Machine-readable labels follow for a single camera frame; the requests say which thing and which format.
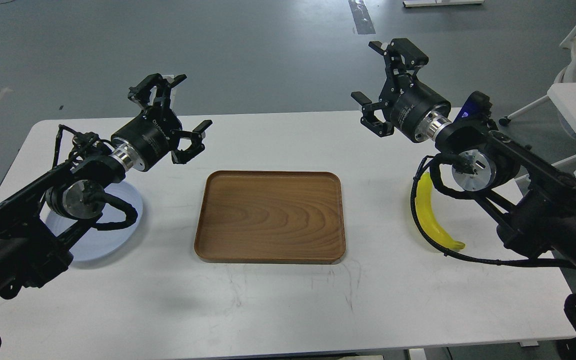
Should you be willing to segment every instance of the white plate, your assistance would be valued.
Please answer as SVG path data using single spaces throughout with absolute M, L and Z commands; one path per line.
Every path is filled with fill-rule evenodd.
M 139 225 L 142 212 L 144 211 L 144 203 L 142 202 L 142 197 L 139 195 L 139 192 L 133 185 L 122 181 L 118 184 L 108 185 L 108 187 L 105 188 L 105 192 L 123 199 L 126 203 L 132 205 L 135 210 L 137 210 L 137 221 L 131 226 L 122 228 L 121 230 L 98 231 L 91 228 L 70 249 L 74 257 L 74 262 L 87 262 L 109 255 L 130 239 L 130 236 Z M 121 210 L 106 204 L 103 208 L 103 216 L 101 216 L 98 223 L 115 223 L 123 221 L 125 218 L 126 215 L 121 212 Z M 55 235 L 61 234 L 74 223 L 75 220 L 59 216 L 52 210 L 48 214 L 48 217 L 46 217 L 46 226 L 48 226 Z

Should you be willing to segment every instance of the wooden tray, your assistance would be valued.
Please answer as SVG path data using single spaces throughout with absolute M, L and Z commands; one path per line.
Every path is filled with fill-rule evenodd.
M 210 174 L 194 251 L 207 262 L 336 262 L 346 251 L 339 178 L 329 172 Z

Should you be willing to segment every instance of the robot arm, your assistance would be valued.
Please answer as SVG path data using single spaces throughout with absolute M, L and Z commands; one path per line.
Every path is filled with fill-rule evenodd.
M 490 118 L 490 98 L 481 92 L 473 92 L 455 121 L 449 120 L 450 103 L 417 78 L 428 57 L 408 39 L 392 39 L 385 49 L 379 41 L 369 46 L 383 56 L 386 82 L 379 102 L 359 91 L 351 94 L 361 105 L 362 125 L 380 137 L 397 128 L 415 143 L 431 139 L 439 155 L 430 162 L 430 177 L 439 192 L 476 201 L 498 223 L 506 248 L 528 259 L 554 248 L 576 266 L 576 178 L 499 132 Z M 462 191 L 444 186 L 440 164 L 452 166 Z M 512 180 L 520 166 L 531 182 L 515 205 L 493 189 Z
M 130 88 L 128 98 L 141 107 L 141 112 L 117 130 L 111 141 L 101 140 L 93 132 L 83 134 L 59 126 L 55 159 L 63 130 L 74 135 L 74 149 L 68 159 L 58 165 L 55 160 L 50 171 L 0 203 L 3 299 L 12 299 L 22 287 L 43 287 L 66 271 L 73 261 L 69 250 L 91 228 L 116 230 L 135 223 L 135 208 L 104 191 L 109 184 L 121 182 L 126 171 L 148 171 L 167 153 L 171 153 L 175 164 L 186 164 L 204 150 L 204 132 L 212 121 L 204 120 L 194 130 L 186 131 L 170 109 L 171 89 L 184 79 L 185 75 L 179 75 L 168 82 L 155 73 Z M 179 149 L 180 139 L 190 139 L 190 146 Z M 58 215 L 76 223 L 61 234 L 53 234 L 39 219 L 44 199 Z M 124 212 L 125 220 L 98 223 L 106 205 Z

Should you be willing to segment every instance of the gray floor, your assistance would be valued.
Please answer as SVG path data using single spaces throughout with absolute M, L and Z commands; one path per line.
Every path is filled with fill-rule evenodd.
M 135 116 L 128 87 L 151 73 L 189 76 L 177 92 L 178 115 L 356 110 L 350 92 L 376 98 L 384 82 L 382 59 L 368 41 L 407 37 L 430 57 L 421 80 L 454 106 L 483 91 L 501 117 L 544 95 L 570 61 L 558 44 L 576 23 L 576 0 L 417 9 L 366 0 L 366 6 L 376 34 L 356 34 L 345 0 L 0 5 L 0 90 L 12 90 L 0 91 L 0 182 L 32 125 Z M 576 151 L 551 105 L 507 132 L 549 162 Z M 575 288 L 576 278 L 567 278 Z M 550 344 L 538 352 L 502 344 L 455 348 L 453 355 L 557 358 Z

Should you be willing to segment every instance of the banana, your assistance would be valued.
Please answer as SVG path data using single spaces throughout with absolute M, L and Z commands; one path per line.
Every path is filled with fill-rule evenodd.
M 441 246 L 452 250 L 462 250 L 466 248 L 466 244 L 461 241 L 454 240 L 444 228 L 437 223 L 435 215 L 433 214 L 433 207 L 430 203 L 430 193 L 433 190 L 433 181 L 430 179 L 430 173 L 424 173 L 419 179 L 416 188 L 416 198 L 414 204 L 416 205 L 416 216 L 419 219 L 421 228 L 425 231 L 435 242 Z

